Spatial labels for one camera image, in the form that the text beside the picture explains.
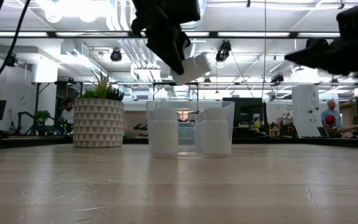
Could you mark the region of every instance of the ceiling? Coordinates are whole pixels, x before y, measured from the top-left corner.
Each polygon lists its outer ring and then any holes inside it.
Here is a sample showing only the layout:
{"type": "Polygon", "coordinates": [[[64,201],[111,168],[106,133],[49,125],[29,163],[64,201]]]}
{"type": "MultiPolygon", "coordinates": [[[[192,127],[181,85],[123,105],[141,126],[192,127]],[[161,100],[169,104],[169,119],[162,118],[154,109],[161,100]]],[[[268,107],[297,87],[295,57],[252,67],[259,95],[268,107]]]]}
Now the ceiling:
{"type": "MultiPolygon", "coordinates": [[[[42,2],[51,0],[33,0],[30,9],[25,15],[22,30],[42,31],[83,31],[83,30],[111,30],[106,25],[105,9],[94,22],[83,22],[78,16],[73,15],[76,11],[84,10],[80,7],[81,2],[87,2],[91,12],[94,8],[104,9],[108,0],[78,0],[72,4],[68,16],[63,16],[56,23],[51,23],[45,18],[42,2]]],[[[0,30],[12,31],[17,26],[17,21],[24,5],[24,0],[5,0],[0,12],[0,30]]],[[[132,3],[126,0],[117,0],[121,6],[126,5],[126,22],[120,21],[121,27],[130,25],[134,10],[130,10],[132,3]]],[[[198,30],[206,31],[303,31],[303,32],[338,32],[336,15],[341,12],[338,9],[340,0],[267,0],[266,9],[263,0],[252,0],[251,6],[246,7],[246,1],[236,0],[199,0],[205,5],[203,18],[198,30]]],[[[358,4],[358,0],[343,0],[345,9],[358,4]]],[[[232,46],[232,54],[226,60],[223,67],[216,67],[214,57],[222,39],[196,39],[195,55],[202,52],[208,53],[211,62],[211,77],[218,77],[219,82],[240,82],[243,75],[248,82],[262,82],[263,74],[269,77],[281,72],[285,80],[290,79],[291,63],[284,62],[283,56],[295,49],[305,46],[305,39],[229,39],[232,46]]],[[[113,48],[122,49],[118,39],[72,39],[75,46],[85,44],[89,48],[89,58],[97,66],[105,71],[113,70],[114,79],[123,82],[135,82],[130,75],[133,64],[124,50],[120,62],[112,62],[109,56],[113,48]]],[[[91,77],[92,73],[83,65],[68,60],[69,57],[60,50],[63,39],[19,39],[17,46],[38,47],[58,59],[64,67],[59,69],[60,76],[74,78],[91,77]]],[[[0,39],[0,45],[8,46],[11,39],[0,39]]],[[[156,63],[161,68],[161,77],[170,78],[169,68],[156,58],[156,63]]],[[[330,74],[320,72],[321,81],[328,82],[332,78],[330,74]]]]}

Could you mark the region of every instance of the table surface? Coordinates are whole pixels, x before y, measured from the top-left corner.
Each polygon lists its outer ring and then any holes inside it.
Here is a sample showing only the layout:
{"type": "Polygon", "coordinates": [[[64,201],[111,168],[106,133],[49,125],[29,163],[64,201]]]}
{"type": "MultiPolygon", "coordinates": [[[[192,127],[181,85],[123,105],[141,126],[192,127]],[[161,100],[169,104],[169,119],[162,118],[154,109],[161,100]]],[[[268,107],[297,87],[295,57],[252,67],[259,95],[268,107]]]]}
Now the table surface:
{"type": "Polygon", "coordinates": [[[3,149],[0,223],[358,224],[358,149],[248,144],[171,159],[146,145],[3,149]]]}

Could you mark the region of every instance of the clear plastic container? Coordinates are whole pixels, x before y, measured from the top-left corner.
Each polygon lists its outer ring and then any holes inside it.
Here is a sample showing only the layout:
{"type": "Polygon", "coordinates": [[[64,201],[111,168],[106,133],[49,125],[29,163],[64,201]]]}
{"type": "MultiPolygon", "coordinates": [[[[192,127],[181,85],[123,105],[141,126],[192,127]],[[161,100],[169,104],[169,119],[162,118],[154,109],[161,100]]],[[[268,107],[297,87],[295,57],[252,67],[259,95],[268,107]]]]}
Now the clear plastic container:
{"type": "Polygon", "coordinates": [[[231,154],[231,139],[234,119],[234,102],[231,101],[148,101],[147,124],[149,127],[150,155],[155,157],[179,155],[228,156],[231,154]],[[161,132],[156,121],[173,119],[178,122],[178,145],[158,146],[164,139],[171,139],[175,131],[161,132]]]}

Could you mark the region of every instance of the man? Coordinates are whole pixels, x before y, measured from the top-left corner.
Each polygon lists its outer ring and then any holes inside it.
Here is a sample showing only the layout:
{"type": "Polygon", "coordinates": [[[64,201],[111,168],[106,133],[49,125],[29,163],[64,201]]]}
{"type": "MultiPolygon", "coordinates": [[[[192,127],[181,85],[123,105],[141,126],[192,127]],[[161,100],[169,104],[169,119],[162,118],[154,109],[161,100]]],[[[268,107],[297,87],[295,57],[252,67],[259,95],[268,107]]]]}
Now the man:
{"type": "Polygon", "coordinates": [[[67,120],[67,123],[72,125],[74,123],[73,99],[66,98],[65,101],[63,102],[63,105],[65,106],[65,109],[63,110],[60,119],[67,120]]]}
{"type": "Polygon", "coordinates": [[[322,122],[323,126],[326,124],[325,123],[326,117],[329,116],[329,115],[333,115],[333,116],[335,116],[335,119],[336,119],[335,127],[342,128],[341,114],[340,114],[340,112],[335,110],[335,101],[334,100],[328,100],[327,101],[327,106],[328,106],[328,109],[324,110],[321,113],[321,122],[322,122]]]}
{"type": "Polygon", "coordinates": [[[337,121],[337,119],[334,115],[328,115],[324,120],[324,123],[325,123],[324,127],[327,130],[329,137],[331,137],[331,138],[341,138],[342,133],[346,133],[346,132],[358,129],[358,124],[349,126],[349,127],[344,127],[344,128],[342,128],[342,127],[337,128],[336,121],[337,121]]]}

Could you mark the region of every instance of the red object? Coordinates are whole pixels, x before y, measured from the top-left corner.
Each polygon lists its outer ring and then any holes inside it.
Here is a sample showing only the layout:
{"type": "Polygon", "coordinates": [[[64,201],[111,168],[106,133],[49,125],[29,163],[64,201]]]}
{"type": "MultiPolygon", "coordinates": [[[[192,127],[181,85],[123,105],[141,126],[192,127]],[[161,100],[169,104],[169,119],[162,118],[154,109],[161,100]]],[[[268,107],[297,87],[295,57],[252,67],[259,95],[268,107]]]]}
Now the red object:
{"type": "Polygon", "coordinates": [[[336,121],[336,118],[334,115],[328,115],[326,117],[326,124],[327,125],[332,125],[332,124],[335,124],[335,121],[336,121]]]}

